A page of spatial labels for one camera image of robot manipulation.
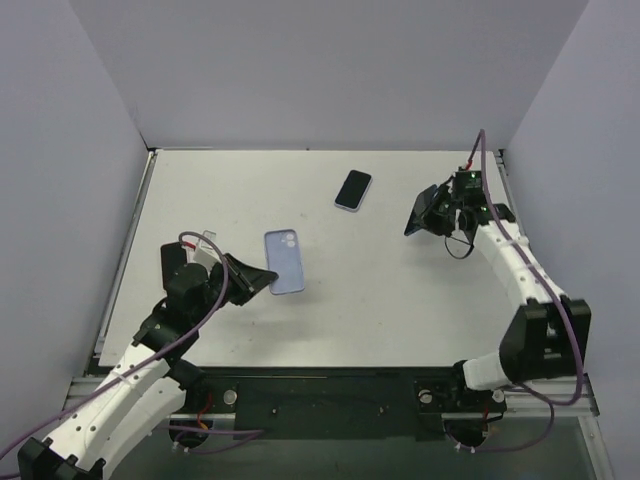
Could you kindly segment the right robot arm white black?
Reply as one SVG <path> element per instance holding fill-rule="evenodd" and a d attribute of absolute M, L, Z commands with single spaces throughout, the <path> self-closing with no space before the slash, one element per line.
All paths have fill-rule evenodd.
<path fill-rule="evenodd" d="M 404 233 L 419 230 L 443 238 L 462 232 L 471 250 L 488 262 L 514 310 L 497 351 L 464 361 L 463 374 L 447 383 L 453 406 L 472 407 L 483 390 L 581 376 L 591 309 L 549 278 L 509 207 L 487 201 L 480 171 L 459 170 L 419 193 Z"/>

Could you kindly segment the lilac phone case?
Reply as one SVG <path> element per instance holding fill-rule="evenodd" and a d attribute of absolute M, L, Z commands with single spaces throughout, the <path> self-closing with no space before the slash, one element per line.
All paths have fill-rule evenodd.
<path fill-rule="evenodd" d="M 272 230 L 264 234 L 267 269 L 278 278 L 270 286 L 272 295 L 300 293 L 305 288 L 298 235 L 293 229 Z"/>

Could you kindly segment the blue phone black screen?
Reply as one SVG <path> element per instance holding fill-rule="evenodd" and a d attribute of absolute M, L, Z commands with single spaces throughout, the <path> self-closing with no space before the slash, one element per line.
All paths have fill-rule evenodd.
<path fill-rule="evenodd" d="M 430 212 L 433 198 L 437 192 L 438 186 L 433 184 L 417 195 L 404 229 L 405 237 L 428 229 L 426 215 Z"/>

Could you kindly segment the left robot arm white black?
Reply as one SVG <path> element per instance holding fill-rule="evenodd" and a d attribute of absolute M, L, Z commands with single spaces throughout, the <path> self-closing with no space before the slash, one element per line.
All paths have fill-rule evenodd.
<path fill-rule="evenodd" d="M 94 393 L 44 439 L 21 446 L 20 477 L 108 479 L 169 414 L 200 408 L 201 372 L 183 355 L 216 310 L 246 304 L 277 277 L 230 254 L 209 265 L 184 261 L 166 273 L 164 298 Z"/>

